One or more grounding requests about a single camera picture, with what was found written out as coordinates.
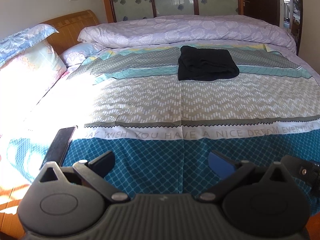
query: wooden headboard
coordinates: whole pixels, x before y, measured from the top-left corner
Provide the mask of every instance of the wooden headboard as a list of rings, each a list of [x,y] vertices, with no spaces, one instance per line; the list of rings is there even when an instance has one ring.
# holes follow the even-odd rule
[[[66,49],[79,43],[77,38],[84,27],[98,25],[99,21],[91,10],[86,10],[60,16],[43,23],[49,24],[59,31],[59,33],[50,35],[47,41],[60,55]]]

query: wall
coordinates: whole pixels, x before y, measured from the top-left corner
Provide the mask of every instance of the wall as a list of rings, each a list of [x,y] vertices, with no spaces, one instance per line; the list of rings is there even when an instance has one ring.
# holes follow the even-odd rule
[[[103,0],[0,0],[0,39],[64,14],[91,9],[107,22]]]
[[[303,23],[299,57],[320,73],[320,0],[303,0]]]

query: patterned bedspread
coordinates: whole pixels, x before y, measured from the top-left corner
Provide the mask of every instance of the patterned bedspread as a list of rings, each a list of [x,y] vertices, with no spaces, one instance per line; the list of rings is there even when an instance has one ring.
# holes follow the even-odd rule
[[[220,180],[208,167],[213,149],[260,166],[287,154],[320,161],[320,87],[309,71],[265,45],[193,46],[228,49],[240,74],[178,81],[179,45],[106,51],[41,100],[7,139],[6,158],[32,181],[56,131],[78,125],[64,165],[113,150],[106,180],[130,196],[199,194]]]

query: bolt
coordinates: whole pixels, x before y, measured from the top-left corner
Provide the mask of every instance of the bolt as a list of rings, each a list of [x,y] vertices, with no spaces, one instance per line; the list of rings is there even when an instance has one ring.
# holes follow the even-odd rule
[[[213,201],[216,198],[216,195],[210,192],[205,192],[200,195],[200,199],[205,202]]]
[[[112,194],[111,198],[112,198],[114,201],[122,202],[122,201],[127,200],[127,199],[129,198],[129,196],[128,196],[126,193],[117,192],[117,193]]]

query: folded black clothing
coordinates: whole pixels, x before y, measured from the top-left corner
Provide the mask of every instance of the folded black clothing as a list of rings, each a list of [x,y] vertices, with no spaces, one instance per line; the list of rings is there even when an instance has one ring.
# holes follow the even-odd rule
[[[239,69],[226,49],[181,47],[179,80],[214,81],[239,75]]]

